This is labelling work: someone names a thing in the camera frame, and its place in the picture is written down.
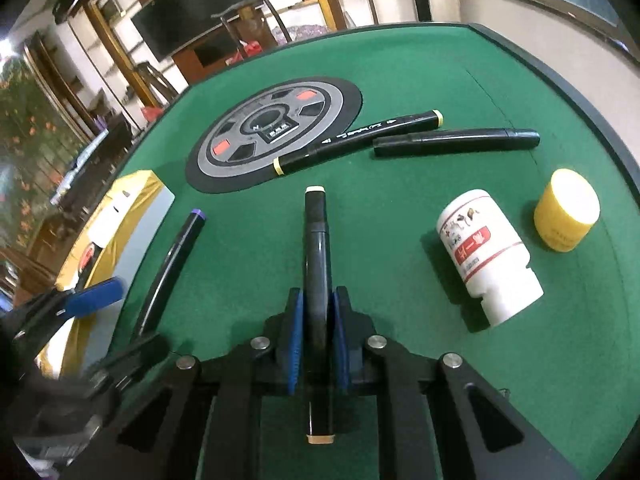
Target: red bag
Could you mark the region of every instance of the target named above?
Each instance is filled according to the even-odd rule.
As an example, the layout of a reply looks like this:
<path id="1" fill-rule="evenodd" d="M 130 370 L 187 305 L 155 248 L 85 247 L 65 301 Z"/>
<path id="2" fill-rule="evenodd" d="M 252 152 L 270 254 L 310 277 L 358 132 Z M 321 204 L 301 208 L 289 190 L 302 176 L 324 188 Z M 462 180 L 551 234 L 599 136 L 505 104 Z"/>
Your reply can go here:
<path id="1" fill-rule="evenodd" d="M 158 117 L 162 115 L 162 108 L 157 108 L 155 106 L 143 106 L 142 107 L 142 116 L 149 122 L 152 123 Z"/>
<path id="2" fill-rule="evenodd" d="M 262 52 L 262 47 L 260 43 L 257 41 L 250 41 L 248 44 L 244 46 L 244 51 L 247 54 L 247 57 L 256 56 Z M 238 61 L 242 61 L 242 55 L 240 52 L 236 52 L 232 57 L 228 58 L 225 63 L 227 65 L 231 65 L 233 63 L 237 63 Z"/>

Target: yellow lid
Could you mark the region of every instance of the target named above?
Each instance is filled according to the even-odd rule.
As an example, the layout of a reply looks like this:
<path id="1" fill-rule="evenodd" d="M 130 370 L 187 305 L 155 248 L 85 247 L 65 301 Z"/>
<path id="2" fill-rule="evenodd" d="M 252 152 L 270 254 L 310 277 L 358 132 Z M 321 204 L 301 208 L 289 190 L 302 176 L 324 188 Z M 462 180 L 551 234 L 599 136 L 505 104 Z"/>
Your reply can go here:
<path id="1" fill-rule="evenodd" d="M 533 213 L 540 237 L 552 249 L 572 250 L 600 216 L 600 201 L 593 187 L 572 170 L 551 176 Z"/>

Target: red label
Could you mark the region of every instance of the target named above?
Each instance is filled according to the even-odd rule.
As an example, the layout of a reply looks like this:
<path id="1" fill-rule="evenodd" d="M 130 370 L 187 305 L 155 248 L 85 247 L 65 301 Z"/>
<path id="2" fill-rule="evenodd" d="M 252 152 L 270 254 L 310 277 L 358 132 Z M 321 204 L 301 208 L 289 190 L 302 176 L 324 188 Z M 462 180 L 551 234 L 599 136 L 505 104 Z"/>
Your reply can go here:
<path id="1" fill-rule="evenodd" d="M 459 265 L 462 264 L 469 256 L 471 256 L 478 247 L 487 243 L 491 239 L 491 233 L 489 229 L 485 226 L 475 233 L 473 233 L 469 238 L 467 238 L 464 242 L 460 244 L 460 247 L 456 249 L 456 261 Z"/>

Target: wooden chair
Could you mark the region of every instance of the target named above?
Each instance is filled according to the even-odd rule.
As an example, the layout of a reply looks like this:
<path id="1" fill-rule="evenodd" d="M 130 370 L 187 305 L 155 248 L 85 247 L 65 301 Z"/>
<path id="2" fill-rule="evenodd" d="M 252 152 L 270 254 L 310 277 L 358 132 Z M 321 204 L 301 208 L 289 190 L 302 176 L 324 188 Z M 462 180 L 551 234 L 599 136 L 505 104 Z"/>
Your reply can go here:
<path id="1" fill-rule="evenodd" d="M 178 97 L 178 91 L 174 86 L 169 83 L 168 79 L 165 78 L 160 71 L 156 70 L 148 61 L 138 63 L 133 70 L 145 81 L 146 84 L 151 85 L 153 88 L 158 90 L 158 93 L 164 97 L 167 102 L 171 103 L 171 101 Z"/>
<path id="2" fill-rule="evenodd" d="M 231 36 L 232 40 L 234 40 L 234 43 L 236 44 L 236 47 L 238 48 L 238 52 L 240 53 L 240 56 L 242 56 L 242 59 L 246 59 L 249 56 L 246 50 L 244 49 L 244 45 L 240 41 L 240 38 L 238 38 L 238 34 L 236 34 L 236 31 L 234 30 L 234 28 L 229 24 L 226 16 L 228 14 L 233 13 L 233 14 L 238 14 L 242 20 L 245 20 L 247 18 L 252 19 L 255 13 L 255 7 L 261 6 L 262 4 L 265 4 L 269 8 L 271 13 L 273 14 L 273 17 L 276 19 L 276 22 L 278 23 L 280 30 L 282 30 L 285 40 L 287 41 L 287 43 L 291 43 L 292 39 L 291 39 L 291 36 L 289 35 L 289 31 L 287 30 L 287 27 L 284 26 L 284 23 L 282 22 L 282 19 L 278 14 L 278 11 L 273 7 L 273 5 L 271 5 L 271 2 L 269 0 L 245 0 L 243 2 L 239 2 L 237 4 L 230 6 L 228 9 L 225 9 L 222 12 L 211 15 L 212 19 L 220 20 L 222 24 L 225 26 L 226 31 Z"/>

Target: red button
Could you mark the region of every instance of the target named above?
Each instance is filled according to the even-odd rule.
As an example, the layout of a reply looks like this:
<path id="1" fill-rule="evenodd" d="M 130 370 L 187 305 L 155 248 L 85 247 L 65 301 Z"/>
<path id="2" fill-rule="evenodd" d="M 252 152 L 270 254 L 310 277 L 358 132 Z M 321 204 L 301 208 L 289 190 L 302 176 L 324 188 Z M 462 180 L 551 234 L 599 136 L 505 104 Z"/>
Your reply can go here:
<path id="1" fill-rule="evenodd" d="M 314 95 L 316 95 L 316 92 L 313 90 L 305 90 L 304 92 L 300 92 L 296 95 L 296 97 L 301 101 L 306 101 L 307 99 L 311 99 Z"/>
<path id="2" fill-rule="evenodd" d="M 231 146 L 231 144 L 229 144 L 229 141 L 225 139 L 222 142 L 220 142 L 217 146 L 212 148 L 211 151 L 213 152 L 214 155 L 219 155 L 220 153 L 224 152 L 229 146 Z"/>

